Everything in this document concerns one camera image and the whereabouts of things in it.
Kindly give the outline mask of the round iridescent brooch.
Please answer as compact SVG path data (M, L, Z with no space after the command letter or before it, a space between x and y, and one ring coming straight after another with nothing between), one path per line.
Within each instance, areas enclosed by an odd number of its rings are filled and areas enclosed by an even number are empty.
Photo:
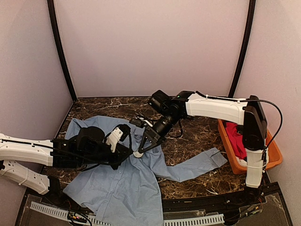
M133 152L133 156L136 158L141 158L143 156L143 153L139 153L138 151Z

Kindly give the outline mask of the light blue shirt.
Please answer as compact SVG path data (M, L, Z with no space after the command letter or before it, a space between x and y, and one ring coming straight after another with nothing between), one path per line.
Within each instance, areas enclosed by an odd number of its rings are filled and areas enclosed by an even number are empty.
M180 164L167 166L161 147L156 147L141 158L128 157L116 170L100 165L81 172L63 192L104 223L161 226L164 219L157 178L183 182L225 163L220 151L212 148Z

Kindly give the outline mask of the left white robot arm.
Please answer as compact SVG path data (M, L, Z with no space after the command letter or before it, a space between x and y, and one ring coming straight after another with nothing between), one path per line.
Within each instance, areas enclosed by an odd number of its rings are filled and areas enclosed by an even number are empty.
M19 164L33 162L53 168L77 169L83 165L108 165L116 170L130 156L132 147L121 144L130 138L130 127L117 125L108 135L98 127L81 128L70 139L28 140L0 136L0 175L30 188L56 205L66 202L59 179L42 175Z

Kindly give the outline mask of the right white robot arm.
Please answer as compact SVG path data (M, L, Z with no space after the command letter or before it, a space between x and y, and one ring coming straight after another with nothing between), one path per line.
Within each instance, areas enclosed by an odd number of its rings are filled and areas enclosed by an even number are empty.
M240 193L240 200L250 204L258 197L262 174L268 164L267 119L257 96L249 98L228 98L204 95L198 91L181 91L171 97L158 90L153 93L148 104L159 114L154 125L146 126L138 150L137 158L159 146L170 129L181 119L202 116L235 123L243 128L243 146L246 149L246 190Z

